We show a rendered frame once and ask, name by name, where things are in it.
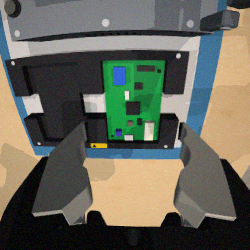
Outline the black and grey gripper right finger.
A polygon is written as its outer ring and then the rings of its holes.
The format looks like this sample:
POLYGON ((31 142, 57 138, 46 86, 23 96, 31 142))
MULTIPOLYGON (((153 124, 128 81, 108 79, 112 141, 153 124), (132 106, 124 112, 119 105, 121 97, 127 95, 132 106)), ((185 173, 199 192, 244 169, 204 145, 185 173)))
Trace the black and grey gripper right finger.
POLYGON ((181 226, 207 231, 235 250, 250 250, 250 190, 226 159, 180 122, 182 144, 174 207, 181 226), (184 139, 184 140, 183 140, 184 139))

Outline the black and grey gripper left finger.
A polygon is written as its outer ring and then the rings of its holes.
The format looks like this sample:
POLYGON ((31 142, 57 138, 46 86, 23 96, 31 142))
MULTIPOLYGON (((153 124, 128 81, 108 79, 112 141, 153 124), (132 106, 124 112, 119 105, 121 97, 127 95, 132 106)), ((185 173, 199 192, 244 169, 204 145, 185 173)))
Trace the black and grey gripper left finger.
POLYGON ((85 213, 93 203, 83 166, 87 139, 88 124, 82 121, 36 164, 1 217, 0 250, 28 250, 55 230, 86 224, 85 213))

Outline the green circuit board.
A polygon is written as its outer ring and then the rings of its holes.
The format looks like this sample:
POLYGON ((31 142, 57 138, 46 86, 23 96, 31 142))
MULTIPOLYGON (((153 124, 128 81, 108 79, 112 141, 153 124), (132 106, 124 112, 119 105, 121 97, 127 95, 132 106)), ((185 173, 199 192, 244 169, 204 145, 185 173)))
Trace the green circuit board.
POLYGON ((102 62, 109 140, 157 140, 165 60, 102 62))

